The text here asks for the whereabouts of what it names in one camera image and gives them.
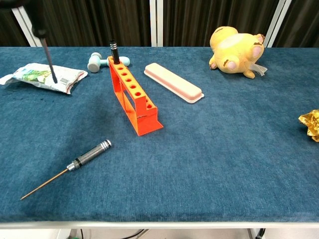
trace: orange 3d-printed stand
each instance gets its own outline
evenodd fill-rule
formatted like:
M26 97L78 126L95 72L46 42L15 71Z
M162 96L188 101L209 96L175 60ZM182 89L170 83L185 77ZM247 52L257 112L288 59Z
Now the orange 3d-printed stand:
M120 63L114 64L113 57L108 57L114 93L121 103L138 136L163 128L158 121L158 109L138 84L128 68ZM125 91L132 98L135 109Z

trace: light blue dumbbell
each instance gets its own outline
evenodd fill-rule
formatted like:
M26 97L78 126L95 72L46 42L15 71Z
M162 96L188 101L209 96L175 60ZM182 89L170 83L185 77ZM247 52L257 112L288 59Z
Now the light blue dumbbell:
M130 60L126 56L120 56L120 61L125 65L129 66ZM109 60L102 60L102 56L98 52L93 52L89 59L88 70L92 73L97 73L100 70L100 66L109 66Z

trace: stuffed animal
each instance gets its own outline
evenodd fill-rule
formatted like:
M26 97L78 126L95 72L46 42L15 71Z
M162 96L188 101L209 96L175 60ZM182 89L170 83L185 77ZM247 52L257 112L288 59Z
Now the stuffed animal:
M256 65L255 62L264 53L264 39L261 34L238 33L230 26L217 28L209 42L213 51L209 67L218 67L225 73L244 73L251 79L255 78L252 70L263 76L267 68Z

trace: dark curtain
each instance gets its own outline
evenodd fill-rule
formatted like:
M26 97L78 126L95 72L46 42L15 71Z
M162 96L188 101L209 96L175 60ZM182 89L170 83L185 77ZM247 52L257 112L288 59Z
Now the dark curtain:
M279 0L164 0L164 46L209 46L219 26L266 35Z
M29 46L11 10L0 11L0 46Z
M293 0L273 47L319 47L319 1Z
M46 0L49 46L151 46L149 0Z

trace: gold foil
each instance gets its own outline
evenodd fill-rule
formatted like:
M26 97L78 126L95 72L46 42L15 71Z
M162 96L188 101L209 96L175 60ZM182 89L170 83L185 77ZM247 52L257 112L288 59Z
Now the gold foil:
M319 110L299 116L299 121L308 127L307 135L319 143Z

